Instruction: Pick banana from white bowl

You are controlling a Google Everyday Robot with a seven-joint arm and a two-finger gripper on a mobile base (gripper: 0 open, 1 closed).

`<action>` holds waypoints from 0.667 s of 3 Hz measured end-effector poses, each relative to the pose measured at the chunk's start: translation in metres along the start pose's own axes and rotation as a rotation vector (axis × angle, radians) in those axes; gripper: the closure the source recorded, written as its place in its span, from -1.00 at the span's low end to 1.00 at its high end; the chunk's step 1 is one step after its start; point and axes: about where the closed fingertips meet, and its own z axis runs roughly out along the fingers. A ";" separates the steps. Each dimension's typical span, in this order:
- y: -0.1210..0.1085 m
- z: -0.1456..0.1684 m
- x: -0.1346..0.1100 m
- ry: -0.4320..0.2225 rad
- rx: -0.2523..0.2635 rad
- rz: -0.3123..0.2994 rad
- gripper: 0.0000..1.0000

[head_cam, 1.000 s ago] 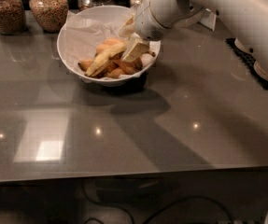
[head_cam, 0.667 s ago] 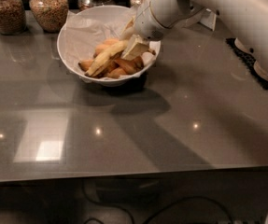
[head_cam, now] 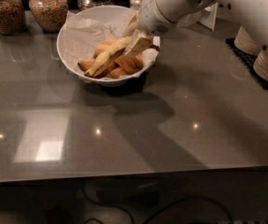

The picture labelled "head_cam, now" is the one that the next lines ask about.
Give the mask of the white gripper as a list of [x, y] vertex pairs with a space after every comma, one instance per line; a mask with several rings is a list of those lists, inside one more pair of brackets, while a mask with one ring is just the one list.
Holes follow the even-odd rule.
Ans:
[[[135, 30], [137, 26], [143, 31]], [[174, 27], [175, 24], [163, 16], [156, 0], [143, 0], [125, 26], [123, 35], [133, 35], [123, 55], [135, 57], [153, 45], [152, 35], [164, 35]]]

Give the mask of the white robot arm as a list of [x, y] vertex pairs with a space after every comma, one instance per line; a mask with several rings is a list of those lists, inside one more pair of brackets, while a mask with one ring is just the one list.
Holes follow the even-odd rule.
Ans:
[[162, 36], [178, 21], [213, 3], [225, 6], [232, 19], [242, 25], [268, 56], [268, 0], [143, 0], [137, 20], [125, 29], [139, 29]]

